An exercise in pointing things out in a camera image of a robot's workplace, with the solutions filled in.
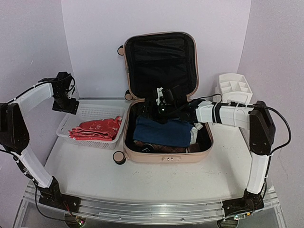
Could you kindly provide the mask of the pink hard-shell suitcase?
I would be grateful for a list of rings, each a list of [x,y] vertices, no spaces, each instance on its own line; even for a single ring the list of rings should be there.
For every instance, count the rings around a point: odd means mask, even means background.
[[[213,146],[213,136],[207,123],[201,123],[203,128],[196,140],[200,152],[144,153],[133,139],[145,98],[152,96],[156,88],[181,86],[189,101],[196,92],[199,77],[193,37],[183,32],[134,36],[117,52],[124,57],[129,84],[125,99],[131,101],[124,128],[123,158],[140,163],[194,163],[203,160]]]

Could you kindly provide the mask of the dark blue garment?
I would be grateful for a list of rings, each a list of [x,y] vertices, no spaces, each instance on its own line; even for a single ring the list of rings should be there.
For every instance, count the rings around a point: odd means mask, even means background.
[[[190,145],[192,125],[178,119],[161,124],[145,117],[138,117],[133,139],[144,143],[186,148]]]

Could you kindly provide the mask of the white perforated plastic basket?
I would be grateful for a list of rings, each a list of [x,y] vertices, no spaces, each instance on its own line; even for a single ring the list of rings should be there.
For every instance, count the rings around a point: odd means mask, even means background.
[[[112,150],[126,121],[126,109],[101,104],[81,104],[76,114],[66,114],[57,136],[68,143]]]

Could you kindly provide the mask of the red patterned cloth item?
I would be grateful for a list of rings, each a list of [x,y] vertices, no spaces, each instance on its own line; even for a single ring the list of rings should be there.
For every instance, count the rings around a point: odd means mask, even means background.
[[[118,135],[122,120],[122,117],[117,116],[82,122],[78,127],[68,131],[68,137],[74,140],[113,141]]]

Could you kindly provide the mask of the white t-shirt blue flower print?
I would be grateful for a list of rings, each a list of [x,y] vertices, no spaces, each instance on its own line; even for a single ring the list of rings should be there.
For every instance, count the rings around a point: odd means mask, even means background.
[[[195,144],[197,137],[198,137],[198,132],[199,130],[201,130],[203,128],[203,124],[201,123],[194,123],[194,126],[192,127],[190,134],[191,134],[191,138],[190,138],[190,144]]]

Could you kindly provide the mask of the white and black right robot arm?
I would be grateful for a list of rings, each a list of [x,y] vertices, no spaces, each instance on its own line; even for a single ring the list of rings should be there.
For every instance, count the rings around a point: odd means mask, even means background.
[[[272,147],[276,126],[271,112],[281,118],[288,132],[287,142],[276,148]],[[251,167],[247,187],[239,200],[243,210],[250,210],[262,200],[261,193],[266,187],[271,157],[274,152],[286,147],[292,138],[287,120],[263,101],[255,104],[235,101],[223,103],[210,101],[206,96],[189,101],[181,94],[179,86],[173,89],[157,88],[151,97],[145,99],[140,114],[159,123],[179,118],[190,123],[214,123],[248,130]]]

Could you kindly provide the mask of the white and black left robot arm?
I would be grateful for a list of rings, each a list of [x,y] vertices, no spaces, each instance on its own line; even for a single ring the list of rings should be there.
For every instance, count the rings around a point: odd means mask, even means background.
[[[56,77],[43,78],[20,95],[0,105],[2,152],[12,155],[21,172],[33,181],[42,198],[54,208],[60,207],[65,197],[56,178],[46,171],[34,154],[24,116],[50,98],[54,99],[54,111],[76,114],[79,101],[74,96],[75,91],[76,82],[72,75],[59,72]]]

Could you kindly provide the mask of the black round jar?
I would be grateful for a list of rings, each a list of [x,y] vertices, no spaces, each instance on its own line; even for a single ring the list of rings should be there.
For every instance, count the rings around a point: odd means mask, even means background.
[[[154,153],[154,147],[151,144],[147,144],[147,143],[141,146],[141,150],[144,153]]]

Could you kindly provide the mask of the dark brown pouch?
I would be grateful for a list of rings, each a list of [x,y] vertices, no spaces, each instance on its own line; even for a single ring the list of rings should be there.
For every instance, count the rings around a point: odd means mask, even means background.
[[[141,141],[134,141],[134,144],[141,148],[146,142]],[[163,145],[157,145],[152,143],[151,144],[154,147],[154,153],[190,153],[190,152],[200,152],[200,146],[198,143],[191,144],[187,148],[183,147],[171,147],[171,146],[163,146]]]

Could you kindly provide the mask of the white desktop drawer organizer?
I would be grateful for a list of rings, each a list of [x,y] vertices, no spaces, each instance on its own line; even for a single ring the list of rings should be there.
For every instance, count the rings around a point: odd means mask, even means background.
[[[222,103],[250,103],[253,95],[245,76],[236,73],[219,75],[215,92],[222,95]]]

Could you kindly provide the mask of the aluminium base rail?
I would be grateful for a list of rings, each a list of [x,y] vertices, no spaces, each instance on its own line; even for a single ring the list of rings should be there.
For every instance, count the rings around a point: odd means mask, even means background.
[[[267,191],[257,209],[233,206],[231,200],[197,202],[119,202],[114,200],[79,198],[67,200],[57,208],[69,216],[92,218],[108,222],[140,225],[182,225],[228,220],[239,221],[241,227],[286,227],[274,188]]]

